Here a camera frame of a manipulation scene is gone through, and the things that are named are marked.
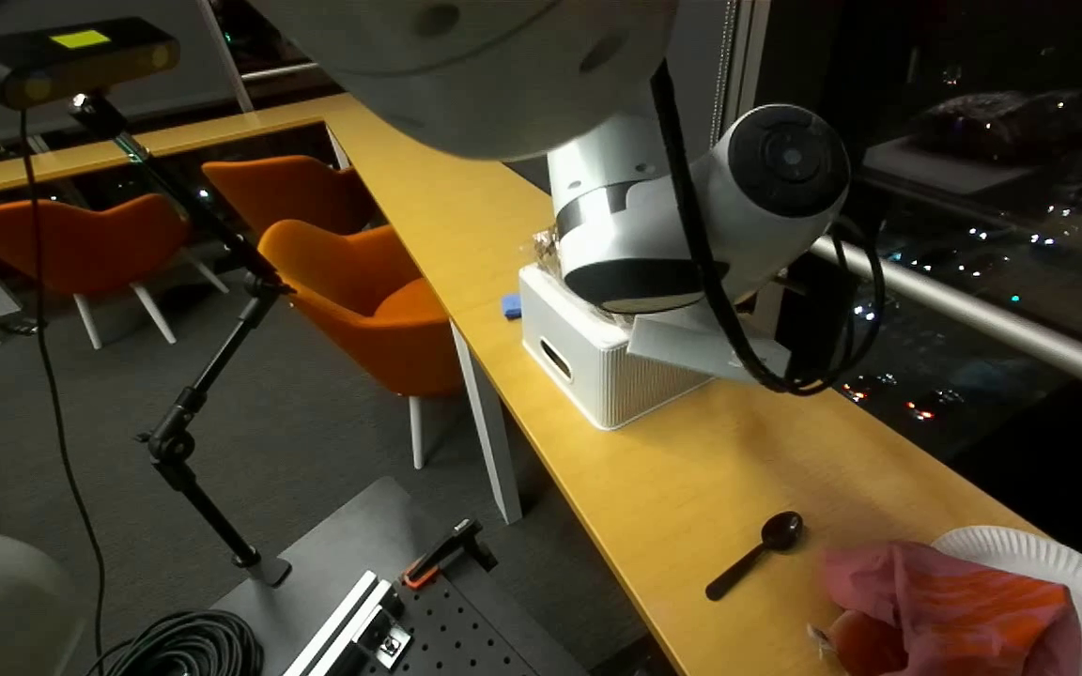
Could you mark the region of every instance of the wooden desk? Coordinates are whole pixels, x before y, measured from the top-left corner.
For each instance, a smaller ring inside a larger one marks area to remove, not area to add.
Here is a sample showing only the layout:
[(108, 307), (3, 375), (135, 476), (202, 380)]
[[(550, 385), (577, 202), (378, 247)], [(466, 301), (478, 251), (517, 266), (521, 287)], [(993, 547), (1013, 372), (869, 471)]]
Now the wooden desk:
[[(529, 237), (550, 222), (550, 198), (497, 162), (435, 154), (349, 98), (187, 124), (144, 142), (170, 154), (307, 121), (324, 121), (367, 182), (680, 674), (838, 674), (803, 639), (809, 624), (835, 616), (814, 584), (820, 552), (888, 539), (931, 542), (974, 522), (1031, 530), (838, 395), (787, 400), (708, 385), (621, 431), (589, 430), (525, 356), (517, 323), (499, 317), (499, 298), (532, 261)], [(38, 171), (48, 182), (78, 157), (102, 167), (99, 152), (78, 152)], [(704, 586), (787, 507), (809, 516), (809, 546), (768, 561), (726, 603), (708, 603)]]

